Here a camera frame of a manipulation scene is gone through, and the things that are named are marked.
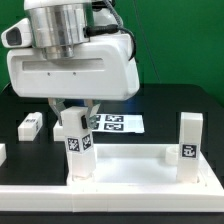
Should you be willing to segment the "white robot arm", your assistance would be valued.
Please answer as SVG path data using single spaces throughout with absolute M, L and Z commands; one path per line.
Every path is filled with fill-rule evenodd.
M 135 38 L 108 0 L 24 0 L 24 11 L 1 35 L 18 96 L 47 98 L 56 115 L 82 99 L 93 127 L 102 100 L 138 91 Z

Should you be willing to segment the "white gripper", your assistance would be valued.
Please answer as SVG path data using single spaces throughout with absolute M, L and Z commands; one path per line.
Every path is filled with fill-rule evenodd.
M 39 49 L 13 49 L 7 54 L 9 77 L 18 96 L 49 98 L 59 125 L 64 99 L 85 99 L 87 125 L 93 129 L 97 100 L 127 100 L 139 89 L 132 41 L 127 34 L 96 36 L 74 50 L 73 58 L 46 60 Z

